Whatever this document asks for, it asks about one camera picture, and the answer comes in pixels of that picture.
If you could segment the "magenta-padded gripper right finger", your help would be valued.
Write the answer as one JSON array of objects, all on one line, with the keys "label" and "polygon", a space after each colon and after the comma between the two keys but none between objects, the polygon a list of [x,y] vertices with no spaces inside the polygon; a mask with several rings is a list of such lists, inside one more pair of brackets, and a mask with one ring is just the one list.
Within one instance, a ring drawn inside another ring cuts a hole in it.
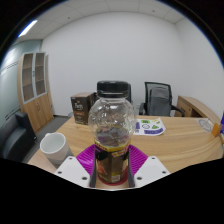
[{"label": "magenta-padded gripper right finger", "polygon": [[133,145],[128,151],[128,183],[131,188],[143,187],[170,174],[156,156],[148,157]]}]

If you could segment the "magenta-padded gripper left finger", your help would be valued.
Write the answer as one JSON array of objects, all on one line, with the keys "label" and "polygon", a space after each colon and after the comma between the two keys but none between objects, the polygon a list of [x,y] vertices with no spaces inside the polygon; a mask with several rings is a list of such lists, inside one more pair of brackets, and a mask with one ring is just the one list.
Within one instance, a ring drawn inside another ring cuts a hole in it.
[{"label": "magenta-padded gripper left finger", "polygon": [[96,184],[95,146],[84,149],[76,157],[68,156],[55,175],[84,188],[94,188]]}]

